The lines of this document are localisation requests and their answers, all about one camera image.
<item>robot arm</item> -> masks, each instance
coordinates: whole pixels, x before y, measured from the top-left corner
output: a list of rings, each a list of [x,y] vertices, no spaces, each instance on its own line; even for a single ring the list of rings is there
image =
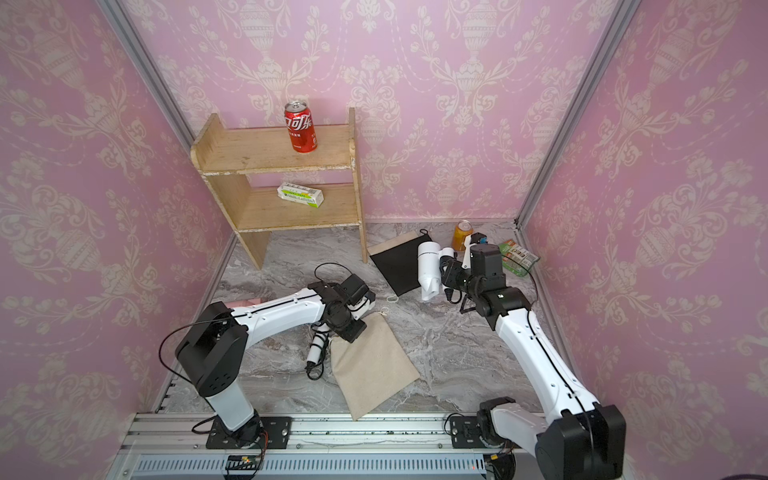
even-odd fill
[[[453,290],[475,306],[464,309],[483,316],[515,354],[541,401],[544,418],[504,397],[483,402],[478,424],[484,440],[499,445],[506,439],[533,455],[544,477],[554,479],[613,479],[621,476],[626,423],[615,406],[601,406],[566,366],[541,331],[531,304],[519,289],[506,286],[502,255],[485,236],[468,237],[462,260],[442,255],[439,268],[419,260],[419,280],[435,290],[437,276],[451,301]],[[424,242],[419,253],[441,252]]]
[[[332,330],[354,342],[366,328],[360,317],[375,301],[373,292],[353,274],[341,284],[311,283],[293,295],[260,305],[230,309],[222,302],[212,303],[179,343],[176,357],[230,436],[247,444],[258,438],[261,424],[237,381],[245,349],[284,330],[318,322],[323,323],[323,332]],[[310,358],[316,358],[315,348],[319,358],[323,344],[317,338]]]

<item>shelf board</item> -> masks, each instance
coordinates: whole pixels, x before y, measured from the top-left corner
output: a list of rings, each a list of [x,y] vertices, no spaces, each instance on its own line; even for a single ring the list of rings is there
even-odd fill
[[[285,127],[225,130],[216,139],[216,147],[200,159],[201,172],[268,174],[351,168],[349,125],[315,126],[315,134],[317,149],[300,154],[291,146]]]
[[[276,187],[252,189],[238,218],[239,232],[300,230],[360,225],[354,184],[318,185],[323,204],[318,208],[283,200]]]

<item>green snack package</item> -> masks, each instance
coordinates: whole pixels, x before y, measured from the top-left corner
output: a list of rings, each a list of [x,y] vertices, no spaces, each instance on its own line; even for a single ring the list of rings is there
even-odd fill
[[[514,240],[507,240],[504,243],[500,243],[498,249],[502,252],[504,268],[512,271],[517,276],[528,275],[533,264],[539,260],[539,257],[518,245]]]

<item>wooden shelf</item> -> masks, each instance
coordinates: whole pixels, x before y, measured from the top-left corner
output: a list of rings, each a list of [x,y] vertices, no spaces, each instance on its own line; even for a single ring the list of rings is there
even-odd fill
[[[216,148],[203,151],[193,146],[191,151],[192,161],[203,175],[351,168],[348,125],[316,126],[317,149],[308,154],[293,149],[285,127],[224,130],[219,116],[212,114],[200,137],[209,132],[215,136]]]
[[[284,127],[224,130],[217,114],[208,118],[190,157],[257,268],[264,263],[273,230],[357,226],[362,261],[368,261],[354,108],[349,119],[347,125],[315,127],[317,149],[299,154]],[[315,186],[324,200],[312,208],[282,200],[276,187],[251,188],[246,177],[308,170],[351,170],[353,182]]]
[[[348,227],[359,225],[353,184],[317,185],[323,191],[318,208],[283,200],[276,188],[257,188],[250,192],[237,231],[301,230],[305,228]]]

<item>orange juice can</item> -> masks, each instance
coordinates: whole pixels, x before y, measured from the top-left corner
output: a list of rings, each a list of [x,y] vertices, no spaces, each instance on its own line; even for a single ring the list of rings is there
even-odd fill
[[[458,222],[456,224],[456,228],[453,230],[453,241],[451,242],[451,248],[456,252],[463,252],[465,250],[464,239],[469,235],[472,235],[472,232],[474,232],[472,229],[472,224],[467,220]]]

